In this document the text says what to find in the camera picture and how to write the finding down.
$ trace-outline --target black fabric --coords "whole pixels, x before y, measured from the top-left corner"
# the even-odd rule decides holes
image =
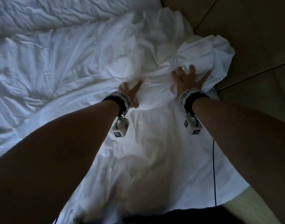
[[[118,104],[118,106],[120,108],[120,112],[119,112],[118,116],[121,116],[124,112],[126,112],[127,108],[126,108],[125,102],[122,100],[122,98],[110,96],[110,97],[106,97],[103,101],[107,101],[107,100],[115,101]]]
[[[196,93],[191,94],[188,98],[186,98],[184,108],[187,114],[189,114],[190,116],[194,116],[195,113],[192,110],[192,104],[195,100],[201,97],[208,97],[208,96],[204,93],[196,92]]]

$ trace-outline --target bed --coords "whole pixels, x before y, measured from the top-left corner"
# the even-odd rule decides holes
[[[194,35],[159,0],[0,0],[0,156],[47,122],[143,79],[127,135],[109,132],[57,223],[223,204],[248,184],[206,129],[186,132],[170,72],[212,70],[203,90],[218,99],[213,86],[234,53],[225,38]]]

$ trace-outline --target white duvet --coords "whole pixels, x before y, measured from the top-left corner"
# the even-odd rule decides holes
[[[226,39],[194,35],[168,8],[2,39],[0,156],[47,122],[143,79],[126,137],[109,133],[59,222],[81,216],[114,223],[130,214],[214,206],[213,139],[206,129],[186,133],[170,72],[194,64],[200,79],[213,70],[203,86],[208,92],[233,55]],[[215,178],[218,205],[247,187],[216,144]]]

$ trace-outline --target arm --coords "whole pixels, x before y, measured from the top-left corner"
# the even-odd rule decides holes
[[[141,83],[119,89],[133,101]],[[88,172],[118,113],[115,101],[102,101],[49,122],[4,154],[0,223],[52,223]]]
[[[201,88],[210,73],[195,82],[194,67],[184,79],[172,73],[178,94]],[[193,112],[232,165],[285,223],[285,123],[251,109],[210,98],[199,98]]]

